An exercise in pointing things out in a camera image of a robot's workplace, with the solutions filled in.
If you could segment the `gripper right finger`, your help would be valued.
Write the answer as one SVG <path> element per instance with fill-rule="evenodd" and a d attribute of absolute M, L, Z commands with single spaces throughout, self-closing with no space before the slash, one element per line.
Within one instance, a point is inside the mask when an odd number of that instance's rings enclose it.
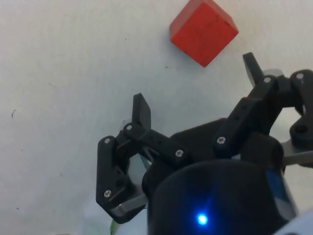
<path fill-rule="evenodd" d="M 240 155 L 245 162 L 271 169 L 313 166 L 313 72 L 299 70 L 289 78 L 265 75 L 253 53 L 243 55 L 253 89 L 240 100 L 214 139 L 219 158 Z M 300 118 L 290 127 L 290 140 L 280 143 L 269 133 L 284 108 Z"/>

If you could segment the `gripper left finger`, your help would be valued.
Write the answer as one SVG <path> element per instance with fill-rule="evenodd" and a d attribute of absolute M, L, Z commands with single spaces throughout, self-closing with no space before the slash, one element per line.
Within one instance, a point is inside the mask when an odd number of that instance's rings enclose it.
<path fill-rule="evenodd" d="M 151 129 L 151 109 L 141 93 L 133 96 L 131 122 L 117 137 L 101 139 L 97 148 L 96 202 L 118 224 L 132 220 L 148 203 L 142 185 L 130 179 L 130 159 L 139 154 L 145 166 L 164 163 L 178 170 L 191 163 L 190 151 Z"/>

